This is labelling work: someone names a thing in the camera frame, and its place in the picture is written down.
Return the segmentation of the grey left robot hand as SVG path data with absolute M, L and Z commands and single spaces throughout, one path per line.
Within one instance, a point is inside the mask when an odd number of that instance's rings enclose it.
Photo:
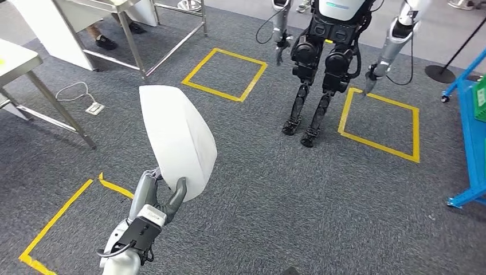
M 168 201 L 161 205 L 157 199 L 158 181 L 164 181 L 160 168 L 144 171 L 139 179 L 127 218 L 131 223 L 146 204 L 166 214 L 165 225 L 172 222 L 187 194 L 186 178 L 181 177 Z

